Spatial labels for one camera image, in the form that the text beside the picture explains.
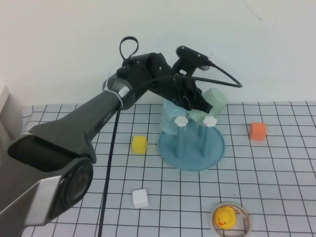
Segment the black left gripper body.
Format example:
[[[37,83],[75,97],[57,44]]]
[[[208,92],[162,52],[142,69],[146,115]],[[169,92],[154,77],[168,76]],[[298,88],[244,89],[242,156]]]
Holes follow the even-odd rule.
[[[177,79],[177,77],[184,77],[184,74],[174,74],[175,78],[172,79],[173,89],[172,92],[175,92],[171,102],[176,106],[183,108],[183,99],[188,98],[193,102],[193,97],[197,91],[201,93],[196,85],[196,81],[192,79]]]

